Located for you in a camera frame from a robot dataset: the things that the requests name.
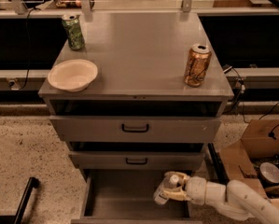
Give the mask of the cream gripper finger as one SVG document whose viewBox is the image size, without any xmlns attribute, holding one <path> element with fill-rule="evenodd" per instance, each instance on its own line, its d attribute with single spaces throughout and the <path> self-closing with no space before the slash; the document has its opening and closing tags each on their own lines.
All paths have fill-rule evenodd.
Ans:
<svg viewBox="0 0 279 224">
<path fill-rule="evenodd" d="M 188 194 L 181 188 L 175 188 L 175 189 L 164 189 L 162 191 L 163 195 L 168 198 L 175 201 L 189 201 L 190 197 Z"/>
<path fill-rule="evenodd" d="M 189 180 L 189 176 L 187 174 L 175 171 L 166 172 L 164 176 L 168 179 L 170 184 L 174 185 L 185 185 Z"/>
</svg>

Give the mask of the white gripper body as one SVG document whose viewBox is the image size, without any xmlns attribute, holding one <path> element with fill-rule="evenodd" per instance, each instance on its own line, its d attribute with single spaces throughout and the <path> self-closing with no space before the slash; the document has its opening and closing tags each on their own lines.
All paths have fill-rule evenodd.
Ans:
<svg viewBox="0 0 279 224">
<path fill-rule="evenodd" d="M 185 187 L 188 199 L 197 205 L 205 204 L 206 183 L 204 178 L 193 176 L 191 177 Z"/>
</svg>

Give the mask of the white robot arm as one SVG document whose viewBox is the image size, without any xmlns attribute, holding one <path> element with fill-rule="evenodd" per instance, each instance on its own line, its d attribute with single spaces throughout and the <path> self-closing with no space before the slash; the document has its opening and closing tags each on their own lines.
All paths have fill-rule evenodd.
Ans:
<svg viewBox="0 0 279 224">
<path fill-rule="evenodd" d="M 239 180 L 222 185 L 198 176 L 167 172 L 160 193 L 164 199 L 210 205 L 234 220 L 255 217 L 261 224 L 279 224 L 279 208 Z"/>
</svg>

